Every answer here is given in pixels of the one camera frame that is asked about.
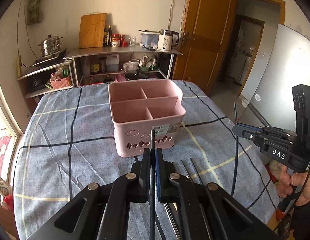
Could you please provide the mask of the person's right hand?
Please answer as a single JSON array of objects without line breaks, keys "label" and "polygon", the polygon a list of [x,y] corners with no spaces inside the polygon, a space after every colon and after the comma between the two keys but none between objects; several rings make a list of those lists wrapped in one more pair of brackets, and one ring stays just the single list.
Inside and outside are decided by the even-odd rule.
[{"label": "person's right hand", "polygon": [[[282,165],[282,171],[277,185],[278,195],[282,198],[286,198],[287,195],[293,193],[293,186],[303,186],[308,175],[307,172],[293,173],[292,175],[289,175],[287,171],[288,168]],[[308,204],[308,202],[310,202],[310,176],[308,177],[306,186],[297,200],[296,205],[302,206]]]}]

